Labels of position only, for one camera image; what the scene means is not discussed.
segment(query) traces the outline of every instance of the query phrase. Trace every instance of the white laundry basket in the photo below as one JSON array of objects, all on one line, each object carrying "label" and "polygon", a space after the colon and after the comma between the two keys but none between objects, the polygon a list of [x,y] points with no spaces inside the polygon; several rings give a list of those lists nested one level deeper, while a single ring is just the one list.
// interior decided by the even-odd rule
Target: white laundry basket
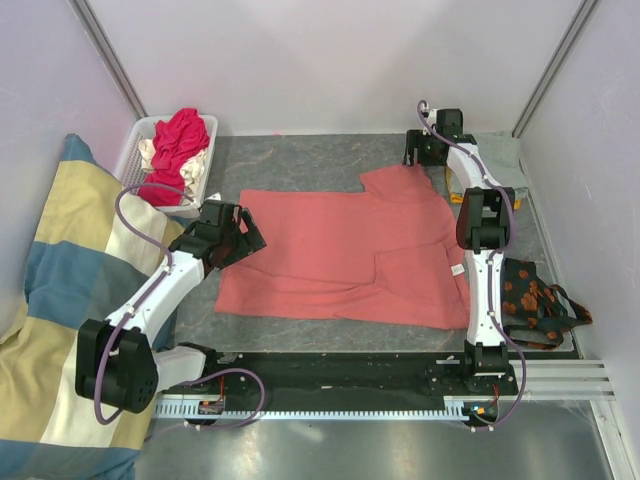
[{"label": "white laundry basket", "polygon": [[[140,161],[142,155],[138,149],[138,143],[141,140],[152,139],[156,135],[156,123],[160,120],[168,122],[173,115],[160,115],[157,117],[146,117],[138,120],[131,130],[127,146],[125,147],[118,166],[115,170],[115,177],[122,182],[125,187],[143,183],[147,174],[140,169]],[[207,188],[207,180],[209,171],[211,170],[211,162],[213,159],[213,150],[216,140],[216,132],[218,131],[218,120],[213,115],[200,115],[207,127],[207,132],[211,136],[209,147],[207,148],[207,156],[204,161],[204,174],[200,185],[198,186],[197,200],[202,203],[204,201],[205,190]],[[195,218],[200,213],[193,205],[173,206],[173,207],[156,207],[158,210],[168,215],[178,215],[180,217]]]}]

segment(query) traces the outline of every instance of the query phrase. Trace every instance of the metal corner frame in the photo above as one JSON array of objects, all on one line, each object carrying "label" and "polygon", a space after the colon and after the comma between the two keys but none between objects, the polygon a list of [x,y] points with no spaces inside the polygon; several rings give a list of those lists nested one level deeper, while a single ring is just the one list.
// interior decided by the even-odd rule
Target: metal corner frame
[{"label": "metal corner frame", "polygon": [[538,107],[542,103],[542,100],[546,96],[551,84],[555,80],[558,72],[562,68],[562,65],[567,60],[569,53],[573,49],[576,41],[580,37],[580,34],[584,30],[585,25],[588,23],[589,19],[592,17],[593,12],[596,7],[600,3],[600,0],[582,0],[582,3],[578,7],[575,15],[571,19],[567,30],[564,32],[560,43],[556,47],[555,52],[551,56],[549,63],[542,72],[542,76],[540,80],[538,80],[538,84],[533,89],[533,93],[529,97],[527,104],[522,110],[518,121],[516,122],[511,135],[514,138],[520,138],[529,125],[531,118],[538,110]]},{"label": "metal corner frame", "polygon": [[129,104],[131,111],[133,112],[136,120],[148,117],[147,110],[144,108],[140,97],[138,96],[131,80],[127,76],[127,72],[120,63],[116,52],[107,38],[102,25],[98,21],[98,17],[91,8],[89,0],[68,0],[69,4],[76,12],[78,19],[82,23],[85,32],[91,38],[91,41],[98,50],[98,54],[104,62],[107,70],[111,74],[111,77],[116,82],[118,89],[122,93],[122,96]]},{"label": "metal corner frame", "polygon": [[615,480],[640,478],[618,402],[592,401],[591,409],[613,478]]}]

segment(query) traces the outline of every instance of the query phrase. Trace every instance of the gray floor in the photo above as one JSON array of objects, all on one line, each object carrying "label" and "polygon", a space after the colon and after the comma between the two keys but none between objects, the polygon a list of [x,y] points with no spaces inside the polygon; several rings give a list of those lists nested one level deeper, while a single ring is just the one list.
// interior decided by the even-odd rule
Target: gray floor
[{"label": "gray floor", "polygon": [[[399,163],[404,141],[404,135],[218,138],[207,193],[221,192],[223,199],[237,201],[245,188],[359,192],[358,175]],[[444,170],[430,169],[428,174],[445,195]],[[457,214],[459,207],[452,208]],[[516,221],[517,241],[510,256],[535,261],[538,275],[549,279],[527,201]],[[219,275],[211,274],[182,302],[176,341],[219,351],[435,351],[461,350],[465,337],[464,330],[219,314],[213,311],[218,283]],[[572,348],[569,340],[560,350]]]},{"label": "gray floor", "polygon": [[[159,422],[157,428],[170,425]],[[441,422],[265,420],[153,438],[138,480],[607,480],[588,403],[522,404],[493,433]]]}]

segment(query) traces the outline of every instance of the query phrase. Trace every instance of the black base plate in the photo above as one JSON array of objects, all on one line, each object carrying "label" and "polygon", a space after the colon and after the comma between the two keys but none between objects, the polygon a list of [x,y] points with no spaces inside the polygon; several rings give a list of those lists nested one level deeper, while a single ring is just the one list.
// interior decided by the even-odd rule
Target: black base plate
[{"label": "black base plate", "polygon": [[[208,371],[246,368],[255,372],[267,388],[265,411],[401,411],[442,410],[446,395],[493,395],[499,382],[501,394],[517,393],[514,380],[483,377],[463,382],[459,365],[437,365],[447,353],[244,353],[217,354]],[[226,408],[251,411],[260,390],[249,377],[225,376]],[[213,393],[218,382],[196,387],[175,387],[170,393]]]},{"label": "black base plate", "polygon": [[455,396],[493,396],[493,386],[496,385],[500,395],[516,395],[518,385],[513,367],[509,366],[509,373],[502,378],[497,376],[475,376],[463,378],[461,366],[449,363],[433,362],[427,365],[427,383],[431,395]]}]

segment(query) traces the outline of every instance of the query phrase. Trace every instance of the shirt sleeve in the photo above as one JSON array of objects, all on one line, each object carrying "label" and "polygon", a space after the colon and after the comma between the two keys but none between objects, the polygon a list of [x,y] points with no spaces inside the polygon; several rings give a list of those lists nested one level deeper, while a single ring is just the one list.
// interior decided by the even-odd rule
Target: shirt sleeve
[{"label": "shirt sleeve", "polygon": [[360,175],[365,192],[393,203],[421,203],[440,195],[419,165],[393,165]]}]

